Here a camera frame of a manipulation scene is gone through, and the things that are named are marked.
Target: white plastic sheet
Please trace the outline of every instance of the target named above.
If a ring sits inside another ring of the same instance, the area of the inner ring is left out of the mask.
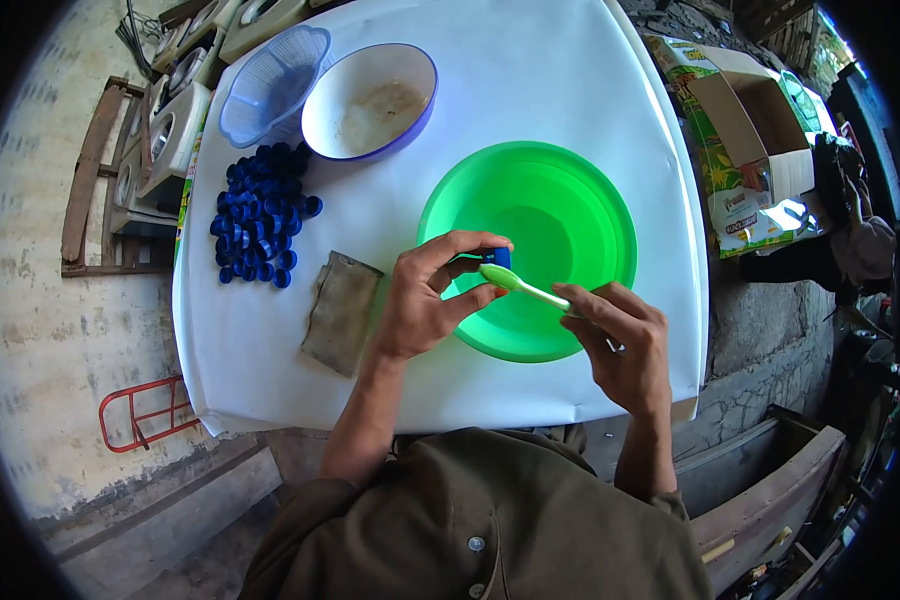
[[[311,162],[304,185],[325,207],[294,238],[300,262],[288,289],[224,286],[208,227],[228,164],[252,149],[232,148],[217,123],[247,57],[223,73],[173,278],[184,381],[211,433],[330,429],[353,380],[300,353],[313,281],[329,252],[389,272],[397,255],[415,245],[420,212],[444,174],[482,148],[520,139],[583,156],[620,190],[639,247],[633,289],[669,318],[674,400],[696,398],[708,335],[700,204],[673,109],[615,2],[361,0],[308,24],[331,32],[337,57],[383,42],[423,48],[439,71],[436,104],[420,138],[388,160]],[[593,384],[582,351],[521,365],[451,336],[410,362],[397,431],[547,426],[623,412]]]

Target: white bowl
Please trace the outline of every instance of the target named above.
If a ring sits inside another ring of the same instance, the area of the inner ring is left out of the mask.
[[[330,161],[379,161],[420,135],[437,84],[437,66],[417,46],[362,48],[316,82],[303,105],[303,138]]]

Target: green toothbrush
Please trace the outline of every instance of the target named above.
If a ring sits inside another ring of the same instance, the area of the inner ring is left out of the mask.
[[[507,267],[501,267],[500,265],[494,265],[492,263],[483,263],[477,268],[477,272],[480,273],[480,275],[482,275],[485,280],[499,288],[503,288],[504,290],[509,290],[511,292],[523,292],[524,294],[533,296],[534,298],[541,300],[550,306],[559,308],[571,317],[576,317],[578,319],[583,318],[582,315],[580,315],[576,310],[573,309],[573,306],[570,304],[570,300],[563,299],[562,297],[559,297],[557,295],[549,294],[539,288],[534,287],[533,285],[521,279],[515,272],[508,269]]]

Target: person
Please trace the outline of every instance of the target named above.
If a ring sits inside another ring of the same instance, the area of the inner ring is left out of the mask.
[[[837,294],[837,305],[855,301],[860,288],[889,293],[897,236],[874,215],[863,179],[846,175],[843,187],[850,204],[849,224],[828,235],[783,246],[767,256],[744,254],[739,273],[744,282],[784,283],[810,280]]]
[[[578,425],[549,437],[470,427],[387,460],[409,361],[506,294],[486,283],[442,300],[479,264],[460,255],[504,246],[451,231],[397,259],[319,474],[281,507],[242,600],[713,597],[671,457],[667,319],[619,283],[552,287],[586,317],[561,324],[594,381],[631,415],[615,486],[582,457]]]

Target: blue plastic basket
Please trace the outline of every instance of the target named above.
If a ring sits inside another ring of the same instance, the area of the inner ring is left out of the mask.
[[[233,79],[219,131],[235,148],[290,141],[317,80],[334,64],[330,31],[297,25],[253,54]]]

